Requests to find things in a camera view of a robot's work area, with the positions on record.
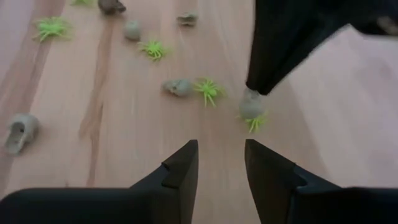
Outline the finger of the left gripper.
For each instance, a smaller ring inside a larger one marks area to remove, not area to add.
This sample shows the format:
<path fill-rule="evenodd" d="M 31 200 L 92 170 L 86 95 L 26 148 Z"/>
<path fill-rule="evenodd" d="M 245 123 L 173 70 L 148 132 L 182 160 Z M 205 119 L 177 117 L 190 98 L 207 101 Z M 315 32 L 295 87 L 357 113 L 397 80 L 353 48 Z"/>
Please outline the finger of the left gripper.
<path fill-rule="evenodd" d="M 246 86 L 268 95 L 313 49 L 346 24 L 348 3 L 256 0 Z"/>

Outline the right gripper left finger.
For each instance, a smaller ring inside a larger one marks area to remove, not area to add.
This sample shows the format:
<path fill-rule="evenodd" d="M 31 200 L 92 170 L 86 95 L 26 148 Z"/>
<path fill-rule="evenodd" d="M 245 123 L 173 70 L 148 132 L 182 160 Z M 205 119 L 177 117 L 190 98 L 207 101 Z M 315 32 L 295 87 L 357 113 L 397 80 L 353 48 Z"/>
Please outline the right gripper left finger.
<path fill-rule="evenodd" d="M 29 188 L 1 200 L 1 223 L 189 224 L 198 183 L 198 141 L 190 140 L 127 188 Z"/>

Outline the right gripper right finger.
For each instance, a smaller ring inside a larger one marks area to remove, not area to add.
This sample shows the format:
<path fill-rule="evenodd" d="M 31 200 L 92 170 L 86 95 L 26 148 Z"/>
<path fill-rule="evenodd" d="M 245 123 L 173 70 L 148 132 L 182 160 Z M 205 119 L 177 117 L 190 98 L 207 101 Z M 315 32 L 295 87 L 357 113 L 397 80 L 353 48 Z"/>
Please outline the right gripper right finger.
<path fill-rule="evenodd" d="M 396 188 L 340 187 L 254 139 L 244 152 L 261 223 L 397 224 Z"/>

